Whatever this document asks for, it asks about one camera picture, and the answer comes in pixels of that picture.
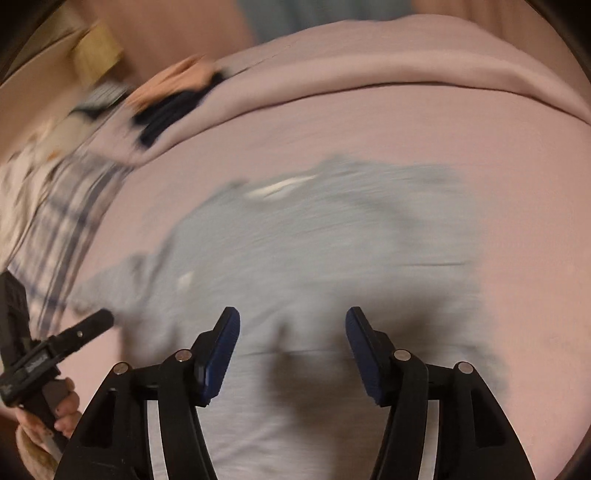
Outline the person's left hand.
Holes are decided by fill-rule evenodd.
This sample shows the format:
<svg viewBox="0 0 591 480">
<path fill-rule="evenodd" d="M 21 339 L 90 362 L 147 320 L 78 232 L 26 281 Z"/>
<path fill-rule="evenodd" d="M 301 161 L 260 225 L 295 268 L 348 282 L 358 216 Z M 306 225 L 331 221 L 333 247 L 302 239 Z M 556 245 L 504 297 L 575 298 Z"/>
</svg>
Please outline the person's left hand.
<svg viewBox="0 0 591 480">
<path fill-rule="evenodd" d="M 80 398 L 75 384 L 66 377 L 51 381 L 39 392 L 27 395 L 14 413 L 28 437 L 42 446 L 56 433 L 67 439 L 71 437 L 81 418 L 79 408 Z"/>
</svg>

